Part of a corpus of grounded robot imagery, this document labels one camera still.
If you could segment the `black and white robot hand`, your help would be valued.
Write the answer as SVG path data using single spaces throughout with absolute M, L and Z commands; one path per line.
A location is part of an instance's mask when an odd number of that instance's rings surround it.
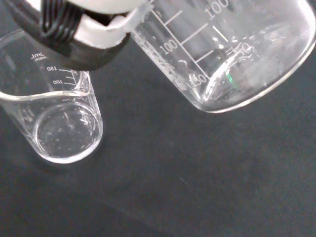
M 148 0 L 5 0 L 37 55 L 80 71 L 104 67 L 153 8 Z

